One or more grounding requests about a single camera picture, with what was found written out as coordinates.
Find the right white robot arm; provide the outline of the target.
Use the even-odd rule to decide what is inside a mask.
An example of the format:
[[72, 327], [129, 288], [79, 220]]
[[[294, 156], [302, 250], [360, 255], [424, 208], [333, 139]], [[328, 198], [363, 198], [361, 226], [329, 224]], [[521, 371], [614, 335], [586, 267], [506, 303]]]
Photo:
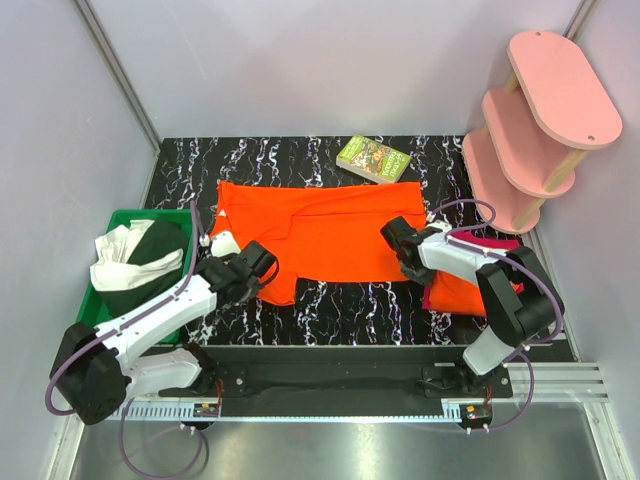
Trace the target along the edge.
[[493, 370], [510, 360], [540, 332], [562, 327], [564, 304], [533, 250], [490, 248], [458, 238], [452, 226], [435, 221], [418, 231], [402, 217], [381, 229], [395, 252], [402, 274], [429, 294], [456, 280], [456, 295], [472, 287], [480, 296], [487, 327], [466, 347], [465, 365], [454, 371], [454, 384], [476, 396], [490, 383]]

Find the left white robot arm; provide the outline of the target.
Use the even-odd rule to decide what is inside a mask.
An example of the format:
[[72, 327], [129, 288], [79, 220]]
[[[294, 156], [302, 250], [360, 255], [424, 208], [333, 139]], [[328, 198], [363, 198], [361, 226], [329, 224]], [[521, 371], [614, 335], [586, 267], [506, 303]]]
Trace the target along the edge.
[[45, 393], [47, 409], [59, 392], [86, 425], [95, 425], [128, 401], [165, 390], [196, 396], [220, 386], [216, 361], [188, 344], [162, 354], [148, 351], [170, 333], [215, 310], [257, 296], [279, 273], [277, 257], [256, 241], [241, 250], [215, 247], [186, 277], [129, 313], [64, 332]]

